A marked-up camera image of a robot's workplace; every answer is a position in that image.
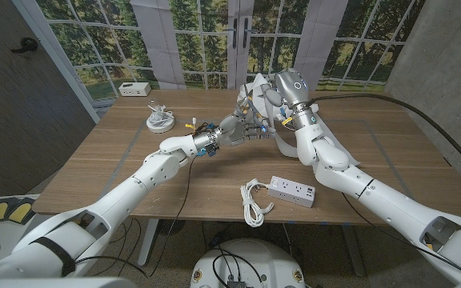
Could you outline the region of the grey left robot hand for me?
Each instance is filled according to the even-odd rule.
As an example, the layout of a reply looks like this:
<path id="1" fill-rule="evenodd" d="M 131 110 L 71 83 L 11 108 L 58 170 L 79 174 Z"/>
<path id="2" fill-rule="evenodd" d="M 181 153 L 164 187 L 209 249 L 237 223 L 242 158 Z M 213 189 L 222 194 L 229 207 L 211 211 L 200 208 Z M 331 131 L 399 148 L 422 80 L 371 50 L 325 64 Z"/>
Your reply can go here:
<path id="1" fill-rule="evenodd" d="M 227 115 L 218 126 L 205 125 L 194 134 L 194 144 L 198 150 L 208 154 L 220 146 L 236 146 L 247 140 L 273 138 L 275 129 L 264 118 L 254 115 Z"/>

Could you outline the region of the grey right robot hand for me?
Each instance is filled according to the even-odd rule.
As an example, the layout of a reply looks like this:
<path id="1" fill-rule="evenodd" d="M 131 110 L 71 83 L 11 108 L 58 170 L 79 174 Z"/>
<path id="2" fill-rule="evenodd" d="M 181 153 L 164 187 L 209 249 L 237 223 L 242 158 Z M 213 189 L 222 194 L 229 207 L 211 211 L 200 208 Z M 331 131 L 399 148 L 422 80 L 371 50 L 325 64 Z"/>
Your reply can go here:
<path id="1" fill-rule="evenodd" d="M 273 106 L 286 104 L 292 110 L 291 123 L 296 130 L 316 123 L 309 90 L 299 72 L 289 68 L 276 74 L 275 85 L 275 89 L 266 90 L 267 100 Z"/>

